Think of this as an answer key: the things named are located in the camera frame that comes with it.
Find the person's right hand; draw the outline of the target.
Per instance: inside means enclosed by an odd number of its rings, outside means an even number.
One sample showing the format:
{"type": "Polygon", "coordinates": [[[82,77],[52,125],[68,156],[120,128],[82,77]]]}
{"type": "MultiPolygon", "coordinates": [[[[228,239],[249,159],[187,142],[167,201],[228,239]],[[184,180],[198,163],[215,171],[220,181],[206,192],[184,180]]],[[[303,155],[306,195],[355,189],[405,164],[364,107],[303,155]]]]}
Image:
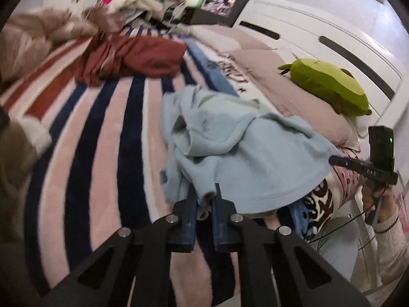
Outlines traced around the person's right hand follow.
{"type": "Polygon", "coordinates": [[[367,180],[362,187],[362,202],[366,215],[378,213],[378,219],[372,225],[377,234],[386,232],[397,223],[398,211],[393,187],[372,188],[367,180]]]}

